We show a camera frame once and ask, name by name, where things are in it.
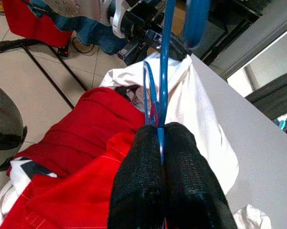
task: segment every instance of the black cable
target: black cable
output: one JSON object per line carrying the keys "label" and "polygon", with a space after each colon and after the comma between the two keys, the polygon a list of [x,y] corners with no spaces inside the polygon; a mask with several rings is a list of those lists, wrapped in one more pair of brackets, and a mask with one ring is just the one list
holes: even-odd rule
{"label": "black cable", "polygon": [[74,42],[75,39],[76,39],[76,37],[73,37],[73,39],[72,39],[72,45],[73,45],[73,47],[74,47],[79,53],[81,53],[81,54],[88,54],[88,53],[90,53],[90,52],[94,49],[94,47],[95,47],[95,45],[93,45],[92,48],[91,48],[89,51],[83,52],[83,51],[79,50],[79,49],[77,48],[77,46],[75,45],[75,42]]}
{"label": "black cable", "polygon": [[15,47],[15,49],[13,49],[13,50],[2,51],[2,52],[0,52],[0,54],[2,54],[2,53],[6,53],[6,52],[16,51],[16,50],[19,50],[19,49],[20,49],[19,47]]}

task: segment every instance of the black textured rubber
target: black textured rubber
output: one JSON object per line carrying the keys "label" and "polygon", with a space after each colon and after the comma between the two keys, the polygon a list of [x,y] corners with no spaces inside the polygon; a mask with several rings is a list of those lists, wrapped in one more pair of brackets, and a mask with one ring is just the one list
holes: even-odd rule
{"label": "black textured rubber", "polygon": [[236,229],[221,186],[179,123],[165,126],[166,219],[169,228]]}
{"label": "black textured rubber", "polygon": [[109,229],[159,229],[164,217],[165,187],[157,130],[140,128],[119,168],[111,195]]}

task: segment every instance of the tiled floor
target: tiled floor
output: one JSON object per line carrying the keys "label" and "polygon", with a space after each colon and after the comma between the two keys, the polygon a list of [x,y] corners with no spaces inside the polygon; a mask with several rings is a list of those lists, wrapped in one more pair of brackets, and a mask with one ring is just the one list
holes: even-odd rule
{"label": "tiled floor", "polygon": [[[20,38],[11,33],[5,17],[0,16],[0,41]],[[65,58],[65,62],[88,88],[98,87],[108,70],[125,67],[117,56],[106,55],[97,47],[92,51],[93,55],[84,55],[72,45],[69,47],[70,56]],[[43,45],[30,47],[30,50],[65,95],[76,104],[84,91],[58,59]],[[39,142],[53,124],[71,111],[22,49],[0,54],[0,88],[17,105],[23,123],[28,127],[23,148]]]}

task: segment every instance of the crumpled clothing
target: crumpled clothing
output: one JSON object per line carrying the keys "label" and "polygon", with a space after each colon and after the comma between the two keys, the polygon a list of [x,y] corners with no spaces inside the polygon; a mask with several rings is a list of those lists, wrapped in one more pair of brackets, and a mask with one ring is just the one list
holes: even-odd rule
{"label": "crumpled clothing", "polygon": [[234,220],[238,229],[272,229],[270,218],[250,204],[234,213]]}
{"label": "crumpled clothing", "polygon": [[65,178],[106,152],[108,140],[119,132],[136,133],[144,114],[109,88],[87,91],[68,115],[37,144],[16,154]]}
{"label": "crumpled clothing", "polygon": [[35,176],[0,228],[107,228],[114,178],[133,140],[133,133],[116,134],[102,155],[65,179]]}
{"label": "crumpled clothing", "polygon": [[[155,52],[145,59],[150,66],[159,91],[160,54]],[[139,110],[144,110],[143,62],[107,72],[101,87],[115,89],[120,86],[139,85],[131,101]],[[219,180],[225,194],[235,183],[239,172],[237,157],[219,125],[211,101],[195,71],[192,59],[187,56],[182,62],[169,59],[169,103],[166,123],[178,122],[194,134],[200,153]]]}
{"label": "crumpled clothing", "polygon": [[0,191],[0,225],[8,214],[19,195],[9,180]]}

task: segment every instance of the gray wall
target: gray wall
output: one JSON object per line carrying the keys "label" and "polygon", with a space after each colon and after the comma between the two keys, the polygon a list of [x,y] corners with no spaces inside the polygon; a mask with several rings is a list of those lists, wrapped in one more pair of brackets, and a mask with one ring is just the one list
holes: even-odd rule
{"label": "gray wall", "polygon": [[226,196],[231,210],[252,204],[273,228],[287,229],[287,135],[194,55],[192,60],[239,160]]}
{"label": "gray wall", "polygon": [[274,0],[250,26],[212,63],[227,78],[287,30],[287,0]]}
{"label": "gray wall", "polygon": [[287,73],[287,34],[253,60],[249,67],[255,89]]}

